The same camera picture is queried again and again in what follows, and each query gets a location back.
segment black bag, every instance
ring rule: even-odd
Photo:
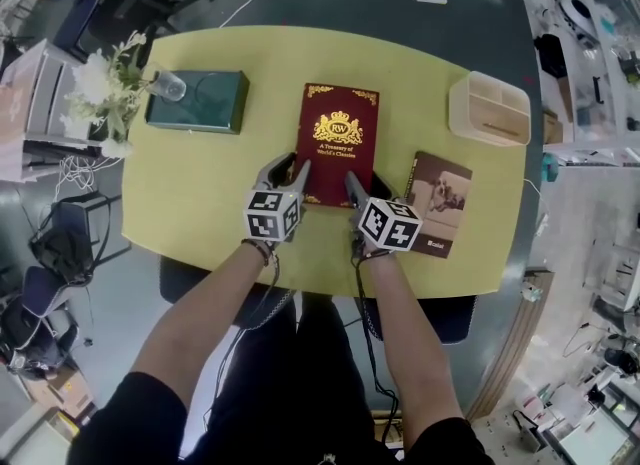
[[[93,192],[77,197],[69,197],[63,200],[65,203],[83,203],[96,197],[108,198],[101,193]],[[109,229],[111,223],[111,204],[107,204],[109,218],[107,230],[105,232],[102,246],[94,259],[91,248],[91,238],[83,236],[67,229],[51,228],[40,235],[51,220],[59,204],[55,203],[51,207],[51,212],[42,222],[36,234],[31,238],[29,247],[36,260],[45,268],[64,279],[67,284],[84,285],[88,283],[92,276],[96,264],[107,245]]]

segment dog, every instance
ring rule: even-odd
[[[438,178],[435,182],[433,196],[429,202],[429,211],[438,211],[441,213],[445,209],[464,209],[464,197],[453,192],[453,188],[447,184],[447,181]]]

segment brown book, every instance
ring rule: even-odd
[[[471,170],[439,157],[418,152],[405,198],[424,223],[411,248],[446,259],[462,222]]]
[[[351,207],[344,184],[350,170],[370,190],[379,101],[370,90],[305,85],[295,168],[311,160],[305,202]]]

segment black sleeve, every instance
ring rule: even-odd
[[[436,422],[422,432],[405,463],[465,463],[495,465],[484,452],[465,419],[453,418]]]
[[[129,373],[74,439],[67,465],[178,463],[187,409],[164,383]]]

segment book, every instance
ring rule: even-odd
[[[472,172],[426,152],[413,160],[405,198],[424,220],[412,251],[446,259],[462,222]]]
[[[352,207],[344,183],[349,171],[370,190],[379,104],[380,94],[371,90],[305,85],[295,172],[311,160],[306,203]]]
[[[180,70],[187,85],[177,102],[149,97],[145,119],[165,129],[240,134],[249,80],[243,72]]]

